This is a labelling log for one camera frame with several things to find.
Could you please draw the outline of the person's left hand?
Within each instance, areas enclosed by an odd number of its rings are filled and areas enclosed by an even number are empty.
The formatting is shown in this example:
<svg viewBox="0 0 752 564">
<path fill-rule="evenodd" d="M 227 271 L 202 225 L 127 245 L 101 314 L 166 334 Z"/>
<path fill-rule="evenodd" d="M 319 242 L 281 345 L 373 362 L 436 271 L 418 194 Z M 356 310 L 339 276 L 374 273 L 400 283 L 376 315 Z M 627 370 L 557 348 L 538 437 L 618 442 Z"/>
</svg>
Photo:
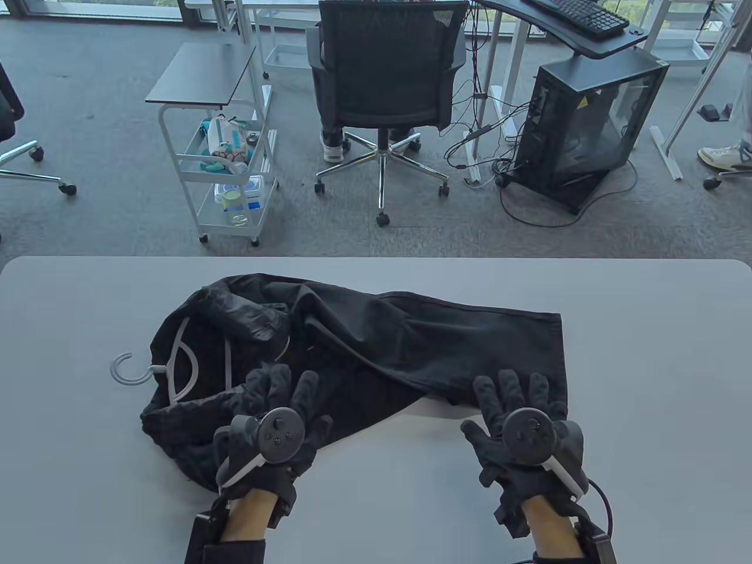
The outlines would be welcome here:
<svg viewBox="0 0 752 564">
<path fill-rule="evenodd" d="M 235 501 L 255 490 L 274 494 L 272 529 L 292 511 L 294 483 L 312 466 L 331 431 L 331 417 L 314 415 L 318 384 L 314 371 L 294 382 L 284 364 L 255 369 L 246 378 L 241 413 L 214 433 L 220 499 Z"/>
</svg>

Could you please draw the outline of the person's right hand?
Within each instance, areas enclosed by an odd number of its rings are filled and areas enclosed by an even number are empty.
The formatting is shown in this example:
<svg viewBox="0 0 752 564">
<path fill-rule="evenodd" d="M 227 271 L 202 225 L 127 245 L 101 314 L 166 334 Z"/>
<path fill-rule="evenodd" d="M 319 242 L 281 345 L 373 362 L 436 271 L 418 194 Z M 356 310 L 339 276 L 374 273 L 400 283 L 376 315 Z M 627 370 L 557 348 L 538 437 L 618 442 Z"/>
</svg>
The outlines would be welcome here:
<svg viewBox="0 0 752 564">
<path fill-rule="evenodd" d="M 523 388 L 516 371 L 473 381 L 486 429 L 463 421 L 460 429 L 481 465 L 479 481 L 502 487 L 495 518 L 513 538 L 529 535 L 523 504 L 542 496 L 564 518 L 585 519 L 578 502 L 590 484 L 583 470 L 585 436 L 553 398 L 548 378 L 533 373 Z"/>
</svg>

